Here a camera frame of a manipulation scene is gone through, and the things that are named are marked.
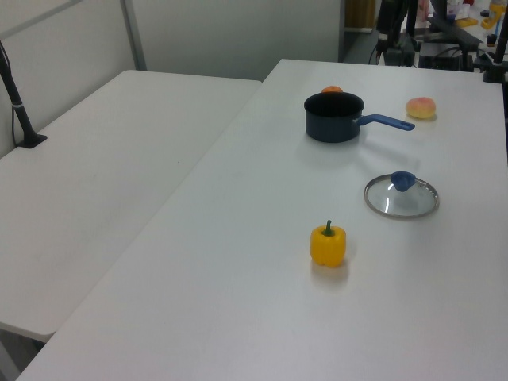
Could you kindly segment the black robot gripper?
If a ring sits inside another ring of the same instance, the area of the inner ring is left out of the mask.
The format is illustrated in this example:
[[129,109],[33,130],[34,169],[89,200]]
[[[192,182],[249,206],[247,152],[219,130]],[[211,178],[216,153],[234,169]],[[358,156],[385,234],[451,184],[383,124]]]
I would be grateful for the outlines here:
[[398,47],[398,34],[392,33],[395,26],[402,22],[407,14],[408,1],[406,0],[382,0],[377,21],[379,31],[379,52],[385,52],[388,48]]

